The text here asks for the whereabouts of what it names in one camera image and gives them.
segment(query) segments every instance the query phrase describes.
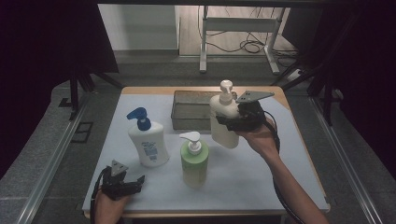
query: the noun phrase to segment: soap dispenser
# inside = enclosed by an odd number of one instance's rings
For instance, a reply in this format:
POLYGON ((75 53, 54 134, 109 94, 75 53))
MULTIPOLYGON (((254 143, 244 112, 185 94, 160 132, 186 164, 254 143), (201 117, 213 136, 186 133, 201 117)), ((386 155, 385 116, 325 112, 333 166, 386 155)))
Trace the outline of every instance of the soap dispenser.
POLYGON ((137 125, 129 129, 140 163, 147 167, 159 166, 169 161, 163 137, 163 126, 147 118, 144 107, 138 107, 127 115, 127 119, 137 119, 137 125))
POLYGON ((216 116, 227 119, 239 118, 238 104, 233 98, 231 90, 233 83, 230 80, 220 82, 221 93, 210 99, 210 131, 213 140, 227 148, 235 148, 239 144, 239 136, 228 131, 227 126, 219 124, 216 116))
POLYGON ((199 188, 206 180, 209 147, 205 141, 200 140, 198 132, 181 133, 179 137, 188 140, 180 150, 184 183, 191 188, 199 188))

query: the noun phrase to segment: lotion bottle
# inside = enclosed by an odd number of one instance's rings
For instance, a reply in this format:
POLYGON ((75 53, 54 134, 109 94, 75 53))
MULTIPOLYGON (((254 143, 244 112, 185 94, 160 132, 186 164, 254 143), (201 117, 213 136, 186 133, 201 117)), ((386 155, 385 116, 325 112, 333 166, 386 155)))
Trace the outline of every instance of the lotion bottle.
POLYGON ((219 124, 216 116, 228 119, 239 117, 238 105, 233 98, 231 90, 233 83, 230 80, 223 80, 220 83, 221 93, 210 99, 210 131, 212 138, 220 145, 227 148, 235 148, 239 144, 239 136, 228 131, 227 126, 219 124))
POLYGON ((127 115, 127 119, 137 119, 137 125, 129 129, 140 163, 147 167, 159 166, 169 161, 163 137, 163 126, 150 121, 144 107, 138 107, 127 115))
POLYGON ((191 188, 199 188, 206 180, 209 147, 205 141, 200 140, 198 132, 181 133, 179 137, 188 140, 180 150, 184 183, 191 188))

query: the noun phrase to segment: pump dispenser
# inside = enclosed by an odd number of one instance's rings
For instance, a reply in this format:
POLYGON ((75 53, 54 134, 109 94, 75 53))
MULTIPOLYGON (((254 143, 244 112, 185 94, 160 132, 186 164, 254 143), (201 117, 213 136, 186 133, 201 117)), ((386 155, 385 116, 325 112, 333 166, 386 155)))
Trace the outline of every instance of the pump dispenser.
POLYGON ((147 167, 159 166, 169 161, 163 138, 163 126, 149 120, 144 107, 138 107, 126 117, 137 119, 137 125, 128 134, 136 147, 140 163, 147 167))
POLYGON ((235 148, 239 144, 239 136, 235 132, 230 132, 227 126, 219 124, 216 116, 228 119, 239 117, 238 105, 233 98, 231 90, 233 83, 230 80, 223 80, 220 83, 221 93, 210 99, 210 130, 212 138, 220 145, 227 148, 235 148))
POLYGON ((181 133, 179 137, 188 140, 180 150, 184 183, 191 188, 199 188, 206 180, 209 147, 200 140, 201 135, 198 132, 181 133))

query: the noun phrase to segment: hand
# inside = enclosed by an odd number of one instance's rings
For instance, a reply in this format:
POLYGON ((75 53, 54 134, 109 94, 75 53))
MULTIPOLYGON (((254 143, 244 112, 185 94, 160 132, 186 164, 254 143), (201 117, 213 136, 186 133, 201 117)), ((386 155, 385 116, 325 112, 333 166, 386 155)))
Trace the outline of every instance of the hand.
POLYGON ((130 196, 113 201, 101 190, 96 194, 95 200, 95 223, 96 224, 115 224, 119 221, 125 204, 130 200, 130 196))
MULTIPOLYGON (((268 118, 266 119, 274 127, 273 121, 268 118)), ((236 134, 244 137, 251 148, 259 153, 267 162, 280 159, 276 150, 274 137, 265 125, 251 132, 236 132, 236 134)))

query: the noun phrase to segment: person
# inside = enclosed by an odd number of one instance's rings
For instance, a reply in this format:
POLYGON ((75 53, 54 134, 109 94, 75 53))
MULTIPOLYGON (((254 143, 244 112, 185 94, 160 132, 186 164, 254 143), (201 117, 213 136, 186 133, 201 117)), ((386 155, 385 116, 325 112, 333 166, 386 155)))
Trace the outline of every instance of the person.
MULTIPOLYGON (((252 132, 236 132, 244 137, 253 150, 255 150, 268 164, 274 181, 276 182, 280 193, 289 208, 305 224, 327 224, 329 221, 324 214, 318 209, 312 199, 300 186, 285 163, 281 160, 276 149, 276 142, 271 131, 262 125, 259 129, 252 132)), ((96 206, 96 223, 114 224, 116 223, 123 211, 124 205, 128 202, 129 197, 124 197, 119 201, 111 201, 105 194, 99 190, 96 206)))

